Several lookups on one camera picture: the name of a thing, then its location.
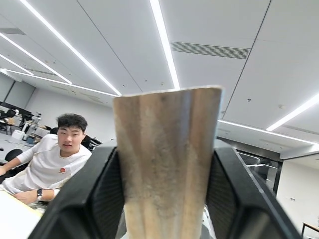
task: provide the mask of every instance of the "wall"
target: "wall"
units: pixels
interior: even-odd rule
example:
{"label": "wall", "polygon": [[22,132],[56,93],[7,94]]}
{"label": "wall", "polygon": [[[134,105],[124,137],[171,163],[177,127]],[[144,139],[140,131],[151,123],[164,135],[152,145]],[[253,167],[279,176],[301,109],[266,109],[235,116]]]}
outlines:
{"label": "wall", "polygon": [[319,169],[287,160],[283,163],[277,200],[299,232],[303,222],[318,227],[319,216]]}
{"label": "wall", "polygon": [[42,113],[41,124],[57,127],[56,118],[64,113],[82,115],[88,122],[87,134],[102,142],[115,139],[113,110],[73,97],[36,89],[26,106],[26,110]]}
{"label": "wall", "polygon": [[6,103],[19,108],[25,109],[27,103],[29,102],[35,87],[26,83],[16,81],[8,94]]}
{"label": "wall", "polygon": [[0,101],[3,102],[14,80],[0,72]]}

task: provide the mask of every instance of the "short black hair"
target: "short black hair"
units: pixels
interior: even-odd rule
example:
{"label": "short black hair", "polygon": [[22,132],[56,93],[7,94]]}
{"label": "short black hair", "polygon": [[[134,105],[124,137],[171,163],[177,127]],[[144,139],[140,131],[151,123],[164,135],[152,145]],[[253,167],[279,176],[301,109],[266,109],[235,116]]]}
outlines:
{"label": "short black hair", "polygon": [[57,118],[58,127],[77,127],[85,132],[88,123],[83,116],[76,114],[63,114]]}

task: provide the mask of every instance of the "wristwatch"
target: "wristwatch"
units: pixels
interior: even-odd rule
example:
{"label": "wristwatch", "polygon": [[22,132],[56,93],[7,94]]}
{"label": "wristwatch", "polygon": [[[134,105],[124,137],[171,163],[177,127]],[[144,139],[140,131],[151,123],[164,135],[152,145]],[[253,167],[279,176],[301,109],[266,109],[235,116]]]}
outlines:
{"label": "wristwatch", "polygon": [[40,200],[41,198],[42,198],[42,189],[38,189],[37,191],[36,191],[36,196],[37,196],[37,200]]}

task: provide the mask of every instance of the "ceiling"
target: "ceiling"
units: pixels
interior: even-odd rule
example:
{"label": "ceiling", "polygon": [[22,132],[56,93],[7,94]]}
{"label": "ceiling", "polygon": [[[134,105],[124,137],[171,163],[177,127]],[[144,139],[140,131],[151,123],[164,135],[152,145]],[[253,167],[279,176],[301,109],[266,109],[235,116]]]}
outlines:
{"label": "ceiling", "polygon": [[[173,88],[148,0],[28,2],[123,95]],[[172,45],[180,86],[222,85],[223,120],[266,129],[318,93],[319,1],[160,0],[160,5],[169,41],[184,47],[177,51]],[[0,1],[0,28],[20,29],[22,34],[5,35],[73,84],[114,94],[19,0]],[[198,46],[206,51],[199,54]],[[64,82],[1,37],[0,54],[37,76]],[[0,67],[21,72],[2,58]],[[12,75],[37,88],[112,106],[112,97],[101,93]],[[312,107],[275,132],[319,142],[318,115],[319,106]],[[218,129],[220,137],[275,152],[308,145],[223,123]]]}
{"label": "ceiling", "polygon": [[291,163],[297,163],[310,168],[319,169],[319,157],[318,155],[311,155],[301,158],[289,159]]}

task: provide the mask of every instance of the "led light strip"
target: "led light strip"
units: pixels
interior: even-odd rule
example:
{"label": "led light strip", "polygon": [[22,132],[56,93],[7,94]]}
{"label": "led light strip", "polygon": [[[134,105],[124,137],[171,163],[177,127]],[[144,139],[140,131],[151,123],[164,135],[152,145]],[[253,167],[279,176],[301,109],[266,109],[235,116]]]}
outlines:
{"label": "led light strip", "polygon": [[172,79],[173,84],[174,84],[174,88],[175,88],[175,90],[179,90],[180,86],[179,86],[176,68],[175,68],[175,64],[174,64],[174,60],[173,60],[173,55],[171,53],[171,49],[170,49],[170,45],[169,45],[169,41],[168,41],[168,36],[167,36],[166,28],[165,28],[163,15],[162,15],[161,9],[160,9],[160,2],[159,2],[159,0],[150,0],[150,4],[151,4],[153,15],[155,18],[156,26],[158,27],[158,31],[160,34],[159,37],[160,37],[161,44],[162,44],[163,49],[164,49],[166,61],[168,64],[171,79]]}
{"label": "led light strip", "polygon": [[263,130],[263,129],[253,128],[253,127],[249,127],[249,126],[245,126],[245,125],[242,125],[242,124],[233,123],[233,122],[229,122],[229,121],[225,121],[225,120],[220,120],[219,119],[218,122],[226,123],[226,124],[230,124],[230,125],[246,128],[246,129],[251,129],[251,130],[254,130],[254,131],[267,133],[267,134],[275,135],[275,136],[282,137],[282,138],[288,138],[288,139],[292,139],[292,140],[303,142],[303,143],[309,143],[309,144],[313,144],[313,145],[318,144],[316,142],[311,142],[311,141],[303,140],[303,139],[300,139],[300,138],[294,138],[294,137],[290,137],[290,136],[279,134],[279,133],[269,132],[269,131],[266,131],[266,130]]}
{"label": "led light strip", "polygon": [[246,155],[246,156],[249,156],[249,157],[251,157],[251,158],[257,158],[257,159],[259,160],[259,158],[258,158],[258,157],[255,157],[255,156],[251,156],[251,155],[249,155],[249,154],[246,154],[246,153],[241,153],[241,152],[237,152],[237,153],[239,153],[239,154],[242,154],[242,155]]}
{"label": "led light strip", "polygon": [[26,0],[20,0],[30,12],[33,13],[64,45],[66,45],[86,66],[88,66],[104,83],[106,83],[116,94],[122,94],[87,60],[82,56],[37,10],[35,10]]}
{"label": "led light strip", "polygon": [[30,76],[30,77],[34,77],[34,78],[38,78],[38,79],[42,79],[42,80],[46,80],[46,81],[51,81],[51,82],[59,83],[59,84],[65,85],[65,86],[71,86],[71,87],[78,88],[78,89],[83,89],[83,90],[87,90],[87,91],[91,91],[91,92],[100,93],[100,94],[107,95],[107,96],[119,97],[118,95],[113,95],[113,94],[110,94],[110,93],[107,93],[107,92],[97,91],[97,90],[93,90],[93,89],[86,88],[86,87],[82,87],[82,86],[77,86],[77,85],[73,85],[73,84],[68,84],[68,83],[64,83],[64,82],[60,82],[60,81],[55,81],[55,80],[48,79],[48,78],[41,77],[41,76],[28,75],[28,74],[26,74],[26,73],[19,72],[19,71],[13,71],[13,70],[8,70],[8,69],[3,69],[3,68],[0,69],[0,71],[3,72],[3,73],[5,73],[6,71],[9,71],[9,72],[17,73],[17,74],[24,75],[24,76]]}
{"label": "led light strip", "polygon": [[288,115],[285,117],[281,118],[278,120],[276,123],[273,125],[269,126],[266,130],[267,131],[273,131],[274,129],[278,128],[279,126],[283,125],[284,123],[288,122],[289,120],[293,119],[297,115],[301,114],[302,112],[306,111],[309,109],[311,106],[314,106],[319,102],[319,94],[315,95],[312,97],[310,100],[299,106],[297,109],[294,111],[290,112]]}
{"label": "led light strip", "polygon": [[69,81],[68,79],[66,79],[64,76],[62,76],[60,73],[56,72],[55,70],[53,70],[51,67],[49,67],[48,65],[44,64],[42,61],[40,61],[38,58],[36,58],[35,56],[33,56],[31,53],[29,53],[27,50],[23,49],[21,46],[19,46],[18,44],[16,44],[14,41],[12,41],[11,39],[7,38],[5,35],[3,35],[0,32],[0,36],[7,40],[8,42],[10,42],[13,46],[15,46],[16,48],[18,48],[20,51],[22,51],[23,53],[25,53],[26,55],[28,55],[29,57],[31,57],[33,60],[35,60],[37,63],[41,64],[42,66],[44,66],[46,69],[48,69],[49,71],[53,72],[55,75],[57,75],[58,77],[60,77],[61,79],[63,79],[64,81],[66,81],[69,84],[72,84],[71,81]]}
{"label": "led light strip", "polygon": [[6,58],[5,56],[0,54],[0,57],[3,58],[4,60],[10,62],[11,64],[15,65],[16,67],[20,68],[21,70],[25,71],[26,73],[30,74],[30,75],[34,75],[32,72],[24,69],[22,66],[16,64],[15,62],[11,61],[10,59]]}
{"label": "led light strip", "polygon": [[246,167],[262,167],[262,166],[266,166],[266,167],[269,167],[269,168],[277,169],[276,167],[270,166],[270,165],[267,165],[267,164],[250,164],[250,165],[246,165]]}

